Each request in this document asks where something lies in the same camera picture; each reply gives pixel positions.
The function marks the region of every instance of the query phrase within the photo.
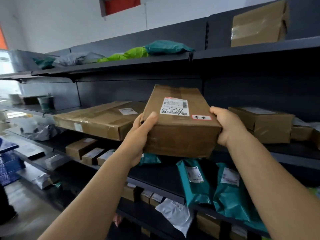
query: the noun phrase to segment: person's right arm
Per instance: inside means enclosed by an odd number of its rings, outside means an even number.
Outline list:
[[[211,107],[226,146],[273,240],[320,239],[320,200],[278,163],[239,117]]]

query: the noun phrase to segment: person's left arm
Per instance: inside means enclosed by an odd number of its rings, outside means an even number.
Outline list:
[[[153,112],[140,125],[141,117],[137,117],[119,148],[38,240],[106,238],[129,170],[139,163],[147,134],[158,119]]]

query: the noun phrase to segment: forearm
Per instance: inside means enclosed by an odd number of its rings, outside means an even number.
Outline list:
[[[116,151],[39,240],[105,239],[129,169]]]
[[[319,237],[320,201],[253,135],[249,132],[235,135],[229,139],[227,148],[274,240]]]

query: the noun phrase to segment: red-bordered sticker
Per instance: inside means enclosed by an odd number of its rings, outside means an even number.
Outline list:
[[[194,120],[212,120],[210,115],[197,115],[192,114],[191,115]]]

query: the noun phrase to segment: blue stack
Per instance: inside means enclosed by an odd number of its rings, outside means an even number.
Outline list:
[[[17,171],[25,168],[24,162],[14,153],[19,145],[0,137],[0,183],[10,184],[20,178]]]

